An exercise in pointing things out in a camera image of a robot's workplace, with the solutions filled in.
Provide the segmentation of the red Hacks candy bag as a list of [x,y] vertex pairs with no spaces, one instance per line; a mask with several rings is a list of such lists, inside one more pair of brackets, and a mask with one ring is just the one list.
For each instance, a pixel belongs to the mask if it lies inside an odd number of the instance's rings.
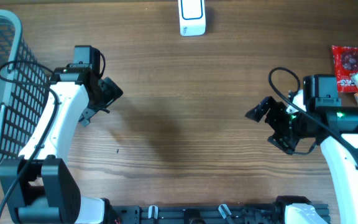
[[358,87],[351,77],[358,72],[358,47],[332,45],[331,49],[338,92],[357,92]]

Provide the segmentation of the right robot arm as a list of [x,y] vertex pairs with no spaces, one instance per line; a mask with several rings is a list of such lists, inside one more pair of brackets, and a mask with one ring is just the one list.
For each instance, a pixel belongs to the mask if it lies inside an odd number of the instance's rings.
[[272,129],[269,143],[285,154],[297,154],[300,140],[313,138],[328,164],[340,219],[358,223],[358,107],[342,106],[333,75],[312,75],[297,81],[297,90],[282,101],[265,97],[246,113]]

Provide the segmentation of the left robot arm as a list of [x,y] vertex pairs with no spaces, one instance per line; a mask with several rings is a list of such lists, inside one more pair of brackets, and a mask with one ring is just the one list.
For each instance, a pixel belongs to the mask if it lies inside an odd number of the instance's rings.
[[122,223],[106,198],[82,196],[66,165],[77,123],[88,125],[108,111],[123,91],[104,78],[106,59],[90,45],[74,48],[72,63],[50,71],[45,83],[0,79],[17,86],[44,89],[48,100],[39,122],[17,159],[4,159],[0,181],[14,223]]

